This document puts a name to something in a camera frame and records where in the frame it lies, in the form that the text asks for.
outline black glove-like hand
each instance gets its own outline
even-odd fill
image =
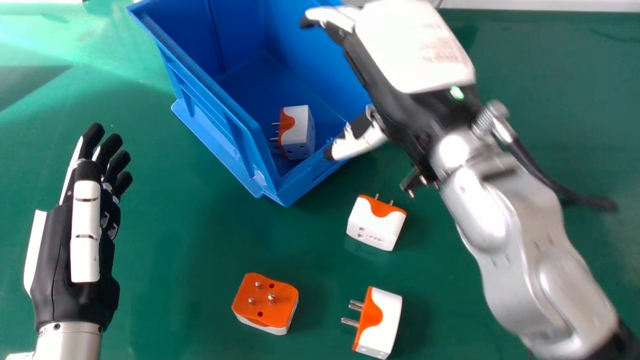
[[[37,331],[51,322],[90,322],[105,331],[118,308],[120,285],[111,275],[113,240],[120,227],[118,203],[133,178],[124,171],[129,153],[116,154],[120,136],[112,134],[98,146],[103,136],[104,128],[93,124],[80,137],[59,206],[36,211],[24,287],[33,300]],[[73,282],[72,268],[80,278],[95,279]]]

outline metal prong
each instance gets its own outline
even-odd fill
[[[358,328],[358,326],[360,325],[360,323],[358,323],[356,320],[347,319],[347,318],[341,318],[341,319],[340,319],[340,322],[341,322],[341,323],[345,323],[345,324],[347,324],[347,325],[349,325],[349,326],[353,326],[353,327],[355,327],[356,329],[357,329],[357,328]]]
[[[357,306],[357,305],[354,305],[354,304],[349,304],[349,308],[350,308],[351,310],[358,311],[359,313],[361,313],[361,312],[362,312],[362,307]]]

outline plug pin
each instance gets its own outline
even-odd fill
[[[355,327],[356,329],[357,329],[357,328],[358,328],[358,326],[360,325],[360,323],[358,323],[356,320],[352,320],[352,319],[349,319],[349,318],[341,318],[341,319],[340,319],[340,322],[341,322],[341,323],[344,323],[344,324],[347,324],[347,325],[349,325],[349,326],[353,326],[353,327]]]

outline white wall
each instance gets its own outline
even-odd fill
[[[442,8],[640,12],[640,0],[444,0]]]

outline black cable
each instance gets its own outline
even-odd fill
[[[568,205],[582,205],[593,209],[599,209],[603,211],[617,211],[618,204],[613,200],[609,200],[603,197],[591,197],[581,195],[549,178],[540,169],[538,164],[533,160],[527,149],[524,148],[519,139],[515,139],[508,145],[509,151],[512,155],[524,166],[531,175],[540,180],[543,184],[547,185],[561,198],[561,203],[564,206]]]

